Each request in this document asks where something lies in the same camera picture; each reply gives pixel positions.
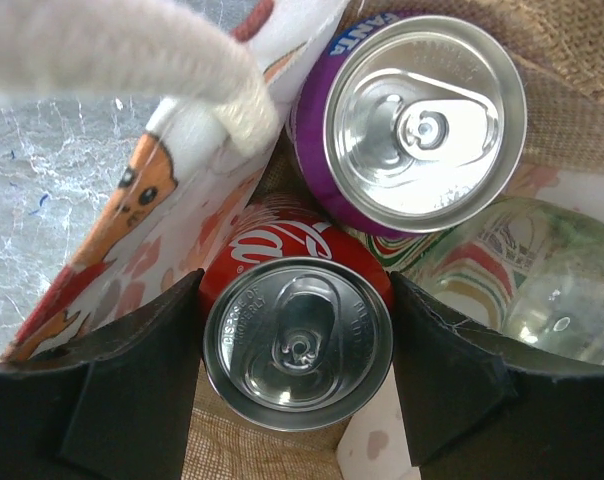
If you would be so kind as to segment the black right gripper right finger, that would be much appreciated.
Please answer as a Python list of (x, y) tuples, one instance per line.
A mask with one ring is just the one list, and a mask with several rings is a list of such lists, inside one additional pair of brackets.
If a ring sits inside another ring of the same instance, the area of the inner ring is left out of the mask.
[(505, 337), (400, 274), (394, 372), (425, 479), (604, 479), (604, 367)]

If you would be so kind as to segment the brown canvas bag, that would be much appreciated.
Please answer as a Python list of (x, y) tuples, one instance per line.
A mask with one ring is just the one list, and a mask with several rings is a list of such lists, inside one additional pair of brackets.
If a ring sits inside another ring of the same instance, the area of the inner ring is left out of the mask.
[[(425, 1), (490, 30), (524, 70), (532, 140), (513, 192), (604, 222), (603, 1)], [(0, 107), (0, 356), (97, 220), (158, 101), (51, 97)], [(206, 382), (197, 387), (187, 479), (409, 479), (398, 424), (376, 460), (346, 463), (380, 419), (280, 434), (236, 419)]]

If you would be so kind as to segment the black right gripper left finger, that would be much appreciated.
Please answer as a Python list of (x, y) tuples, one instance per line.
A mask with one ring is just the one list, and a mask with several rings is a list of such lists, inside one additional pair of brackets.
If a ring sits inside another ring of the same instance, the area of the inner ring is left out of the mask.
[(82, 338), (0, 363), (0, 479), (177, 479), (201, 358), (188, 274)]

